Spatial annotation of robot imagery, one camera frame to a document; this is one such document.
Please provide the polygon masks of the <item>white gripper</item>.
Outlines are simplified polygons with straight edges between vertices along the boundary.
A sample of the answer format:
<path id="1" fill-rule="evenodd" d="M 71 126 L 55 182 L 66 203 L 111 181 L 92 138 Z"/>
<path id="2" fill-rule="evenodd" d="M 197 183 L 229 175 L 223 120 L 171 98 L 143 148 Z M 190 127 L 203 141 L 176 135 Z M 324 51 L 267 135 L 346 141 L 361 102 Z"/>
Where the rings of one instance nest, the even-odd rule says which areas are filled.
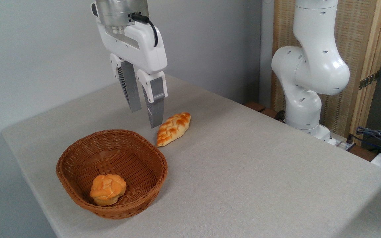
<path id="1" fill-rule="evenodd" d="M 119 26 L 109 26 L 96 18 L 103 45 L 112 54 L 110 62 L 114 77 L 120 81 L 131 112 L 142 108 L 136 82 L 141 83 L 151 128 L 160 126 L 164 118 L 164 99 L 168 96 L 163 70 L 167 57 L 163 38 L 158 29 L 158 44 L 155 46 L 154 30 L 150 24 L 134 21 L 132 17 L 121 17 Z"/>

